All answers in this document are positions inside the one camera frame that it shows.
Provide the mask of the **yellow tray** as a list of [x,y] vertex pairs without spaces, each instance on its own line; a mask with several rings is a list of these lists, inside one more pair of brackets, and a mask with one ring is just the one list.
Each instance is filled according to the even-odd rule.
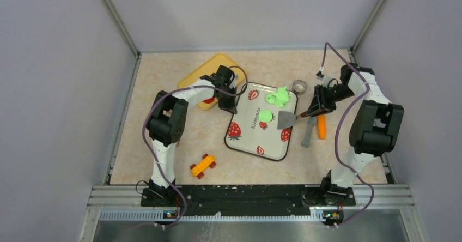
[[[219,66],[223,65],[226,67],[230,66],[238,66],[236,62],[234,62],[231,58],[223,53],[215,54],[212,58],[202,64],[199,68],[188,74],[185,78],[183,78],[177,84],[177,88],[185,88],[196,82],[201,76],[203,75],[211,75],[215,73]],[[232,68],[233,72],[237,75],[238,79],[236,84],[240,84],[242,81],[245,82],[245,75],[244,72],[237,68]],[[215,99],[213,102],[200,102],[197,104],[197,107],[201,110],[208,110],[212,108],[215,104],[217,104],[217,100]]]

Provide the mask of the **metal ring cutter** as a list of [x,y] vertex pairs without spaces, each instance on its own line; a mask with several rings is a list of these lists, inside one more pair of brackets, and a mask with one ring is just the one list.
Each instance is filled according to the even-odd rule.
[[308,84],[304,80],[295,80],[292,84],[292,91],[296,95],[304,95]]

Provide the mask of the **metal scraper brown handle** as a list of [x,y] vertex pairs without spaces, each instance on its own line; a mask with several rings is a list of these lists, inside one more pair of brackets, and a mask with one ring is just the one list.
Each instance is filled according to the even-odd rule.
[[279,111],[278,112],[278,121],[277,121],[277,129],[283,130],[287,128],[291,128],[298,119],[306,118],[308,115],[306,112],[302,112],[299,115],[295,115],[288,111]]

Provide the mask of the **green dough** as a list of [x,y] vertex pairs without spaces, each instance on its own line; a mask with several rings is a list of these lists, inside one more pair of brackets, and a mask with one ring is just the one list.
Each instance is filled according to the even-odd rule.
[[265,96],[268,104],[283,108],[291,101],[291,96],[287,87],[278,87],[276,92],[269,93]]

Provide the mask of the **round green dough wrapper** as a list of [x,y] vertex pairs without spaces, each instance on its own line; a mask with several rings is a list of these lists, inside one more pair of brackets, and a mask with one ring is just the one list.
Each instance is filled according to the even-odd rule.
[[261,110],[258,119],[263,123],[269,123],[274,120],[274,114],[270,110]]

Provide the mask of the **white strawberry tray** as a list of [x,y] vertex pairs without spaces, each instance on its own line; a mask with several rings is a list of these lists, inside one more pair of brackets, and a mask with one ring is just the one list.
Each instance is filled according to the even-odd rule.
[[[277,88],[250,82],[246,92],[237,101],[237,114],[230,120],[224,137],[225,146],[231,150],[256,155],[271,161],[283,160],[291,139],[291,128],[278,130],[278,112],[295,113],[298,97],[289,91],[291,101],[280,108],[265,101],[265,96]],[[274,120],[263,123],[258,119],[261,110],[270,110]]]

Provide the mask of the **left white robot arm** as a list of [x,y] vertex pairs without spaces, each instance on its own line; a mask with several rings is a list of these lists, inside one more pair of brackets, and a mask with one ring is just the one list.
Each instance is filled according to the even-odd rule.
[[148,186],[159,204],[166,206],[174,201],[175,149],[184,133],[189,108],[211,99],[217,101],[219,109],[236,114],[238,79],[232,68],[221,65],[188,87],[158,92],[143,123],[142,137],[154,157]]

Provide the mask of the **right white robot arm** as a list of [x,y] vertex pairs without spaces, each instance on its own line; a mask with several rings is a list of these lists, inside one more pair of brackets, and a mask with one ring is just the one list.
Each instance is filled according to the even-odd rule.
[[371,68],[348,63],[341,67],[340,82],[333,86],[317,85],[308,110],[302,117],[320,117],[336,110],[336,103],[354,97],[360,103],[349,131],[348,151],[338,165],[322,179],[321,201],[334,205],[352,199],[352,186],[363,169],[375,158],[394,149],[404,108],[384,96]]

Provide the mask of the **red dough disc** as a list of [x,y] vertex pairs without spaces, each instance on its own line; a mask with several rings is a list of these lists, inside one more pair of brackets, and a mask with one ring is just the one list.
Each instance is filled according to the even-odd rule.
[[210,98],[210,99],[203,100],[203,102],[205,104],[210,104],[210,103],[213,103],[214,101],[215,101],[215,98]]

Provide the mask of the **grey plastic tool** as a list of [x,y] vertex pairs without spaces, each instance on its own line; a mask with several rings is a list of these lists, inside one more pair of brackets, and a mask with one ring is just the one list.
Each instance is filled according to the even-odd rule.
[[313,128],[317,124],[317,117],[310,117],[310,119],[307,121],[307,130],[305,133],[305,136],[301,142],[301,146],[304,148],[308,148],[311,144],[311,135],[313,132]]

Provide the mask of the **yellow toy car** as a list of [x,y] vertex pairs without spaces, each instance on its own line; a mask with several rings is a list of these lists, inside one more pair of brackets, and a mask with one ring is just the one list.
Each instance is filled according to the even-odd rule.
[[204,172],[207,169],[215,168],[216,166],[216,156],[204,154],[202,156],[202,160],[198,164],[192,164],[190,166],[191,175],[198,179],[202,179],[205,176]]

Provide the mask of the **aluminium frame rail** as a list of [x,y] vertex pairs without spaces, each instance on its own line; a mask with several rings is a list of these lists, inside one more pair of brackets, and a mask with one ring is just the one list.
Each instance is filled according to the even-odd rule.
[[157,195],[146,185],[95,186],[90,192],[80,241],[92,241],[99,220],[326,221],[330,211],[397,210],[408,241],[426,241],[411,190],[402,184],[355,185],[341,203],[326,203],[317,185],[180,185]]

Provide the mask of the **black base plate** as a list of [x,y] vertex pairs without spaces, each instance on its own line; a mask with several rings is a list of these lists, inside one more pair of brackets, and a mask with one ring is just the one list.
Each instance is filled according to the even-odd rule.
[[145,188],[141,198],[143,207],[185,210],[185,216],[303,216],[311,207],[355,205],[351,188],[327,192],[319,185],[181,185],[167,197]]

